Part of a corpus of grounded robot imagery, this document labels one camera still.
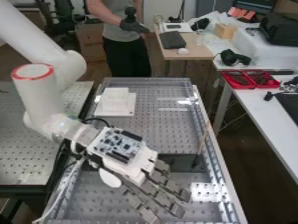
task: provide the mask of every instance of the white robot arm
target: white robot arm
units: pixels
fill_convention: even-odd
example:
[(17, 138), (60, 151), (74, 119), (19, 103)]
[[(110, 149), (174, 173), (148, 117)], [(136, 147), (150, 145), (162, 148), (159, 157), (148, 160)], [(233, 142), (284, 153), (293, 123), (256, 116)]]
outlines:
[(136, 188), (183, 218), (186, 210), (168, 194), (190, 202), (191, 193), (170, 180), (170, 165), (158, 159), (159, 153), (143, 138), (115, 127), (98, 130), (64, 113), (62, 91), (84, 74), (86, 61), (79, 53), (66, 52), (57, 45), (7, 0), (0, 0), (0, 39), (34, 63), (13, 72), (27, 109), (27, 126), (50, 140), (67, 142), (72, 153), (99, 169), (111, 187), (127, 187), (124, 197), (148, 223), (159, 224), (162, 220), (136, 194)]

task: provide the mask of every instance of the red ring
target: red ring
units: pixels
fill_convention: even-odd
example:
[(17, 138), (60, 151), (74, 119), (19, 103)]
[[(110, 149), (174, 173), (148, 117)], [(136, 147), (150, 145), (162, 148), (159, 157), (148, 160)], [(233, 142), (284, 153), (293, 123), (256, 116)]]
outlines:
[(25, 76), (21, 76), (18, 74), (19, 69), (22, 69), (23, 67), (26, 67), (29, 65), (31, 65), (31, 64), (22, 65), (21, 67), (18, 67), (18, 68), (14, 69), (14, 71), (13, 71), (13, 78), (14, 79), (19, 79), (19, 80), (39, 80), (39, 79), (45, 79), (46, 77), (49, 77), (49, 76), (51, 76), (54, 74), (54, 66), (53, 65), (49, 65), (49, 64), (39, 63), (37, 65), (47, 65), (49, 68), (50, 68), (50, 71), (45, 75), (41, 75), (38, 77), (25, 77)]

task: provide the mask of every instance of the black glove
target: black glove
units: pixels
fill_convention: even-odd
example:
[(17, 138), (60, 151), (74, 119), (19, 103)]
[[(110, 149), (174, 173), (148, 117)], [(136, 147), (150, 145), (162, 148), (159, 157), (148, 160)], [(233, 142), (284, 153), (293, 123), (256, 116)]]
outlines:
[(151, 32), (150, 29), (146, 26), (143, 26), (139, 22), (128, 23), (126, 20), (122, 21), (120, 28), (124, 31), (130, 32), (135, 31), (139, 34)]

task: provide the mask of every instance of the computer screen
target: computer screen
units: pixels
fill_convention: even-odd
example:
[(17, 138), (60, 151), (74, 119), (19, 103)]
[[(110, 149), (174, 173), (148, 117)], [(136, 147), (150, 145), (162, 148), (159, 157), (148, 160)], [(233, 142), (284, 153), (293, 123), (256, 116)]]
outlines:
[(277, 0), (235, 0), (233, 6), (267, 14), (273, 11)]

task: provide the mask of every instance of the red object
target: red object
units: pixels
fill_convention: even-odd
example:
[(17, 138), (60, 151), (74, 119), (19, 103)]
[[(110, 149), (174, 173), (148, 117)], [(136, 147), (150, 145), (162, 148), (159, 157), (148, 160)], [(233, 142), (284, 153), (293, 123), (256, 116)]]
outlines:
[(256, 87), (260, 89), (277, 89), (281, 83), (273, 78), (273, 76), (263, 70), (247, 70), (244, 71), (249, 79), (256, 83)]
[(255, 81), (248, 77), (248, 75), (243, 71), (223, 71), (221, 75), (233, 89), (256, 89)]
[(232, 7), (232, 8), (231, 8), (231, 11), (228, 12), (228, 15), (232, 16), (233, 13), (235, 13), (235, 11), (236, 11), (236, 7)]
[(255, 11), (251, 11), (245, 16), (244, 18), (248, 19), (248, 20), (252, 20), (252, 18), (255, 17), (256, 15), (256, 12)]
[(45, 79), (49, 76), (54, 75), (54, 66), (53, 65), (49, 65), (49, 64), (42, 64), (42, 65), (47, 65), (49, 66), (49, 69), (50, 69), (46, 74), (41, 74), (37, 77), (25, 77), (25, 76), (21, 76), (19, 75), (19, 70), (22, 68), (25, 68), (26, 66), (29, 66), (29, 64), (27, 64), (27, 65), (22, 65), (22, 66), (19, 66), (18, 68), (14, 69), (14, 71), (13, 71), (13, 78), (14, 79), (23, 79), (23, 80), (39, 80), (39, 79)]
[(243, 18), (247, 15), (248, 10), (243, 9), (240, 14), (239, 14), (239, 18)]
[(233, 16), (233, 17), (239, 17), (241, 11), (243, 11), (241, 9), (236, 8), (236, 10), (235, 10), (232, 16)]

